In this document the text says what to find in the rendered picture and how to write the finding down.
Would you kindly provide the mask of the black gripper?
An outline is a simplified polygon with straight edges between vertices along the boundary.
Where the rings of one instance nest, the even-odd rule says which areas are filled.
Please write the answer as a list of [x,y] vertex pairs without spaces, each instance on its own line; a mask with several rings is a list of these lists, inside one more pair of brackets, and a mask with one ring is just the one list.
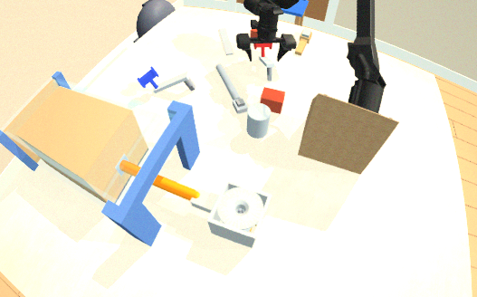
[[258,26],[258,37],[250,38],[249,34],[237,34],[235,36],[238,49],[242,49],[248,55],[250,62],[252,62],[252,48],[251,43],[279,43],[279,51],[277,55],[277,62],[289,51],[294,50],[297,42],[292,34],[281,34],[281,37],[276,37],[278,32],[278,25],[270,26],[260,24]]

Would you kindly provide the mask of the pale grey flat bar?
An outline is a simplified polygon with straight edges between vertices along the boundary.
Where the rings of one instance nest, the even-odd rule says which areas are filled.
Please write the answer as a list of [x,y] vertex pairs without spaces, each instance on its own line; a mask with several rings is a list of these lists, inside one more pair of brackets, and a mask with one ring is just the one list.
[[221,35],[221,38],[222,38],[222,41],[224,43],[224,50],[225,50],[225,53],[226,55],[231,55],[233,54],[233,48],[230,44],[230,41],[228,39],[228,36],[227,36],[227,31],[224,29],[220,29],[220,35]]

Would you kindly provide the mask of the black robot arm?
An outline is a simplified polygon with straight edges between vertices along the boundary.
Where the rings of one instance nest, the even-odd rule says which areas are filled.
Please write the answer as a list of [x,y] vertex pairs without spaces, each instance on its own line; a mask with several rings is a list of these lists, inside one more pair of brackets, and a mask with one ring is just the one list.
[[[259,16],[260,24],[275,26],[282,9],[290,9],[300,0],[244,0],[243,6]],[[259,22],[251,20],[258,33]],[[375,43],[375,0],[357,0],[357,36],[348,43],[347,59],[358,78],[351,86],[348,103],[373,111],[380,110],[386,82],[380,73]],[[381,114],[380,114],[381,115]]]

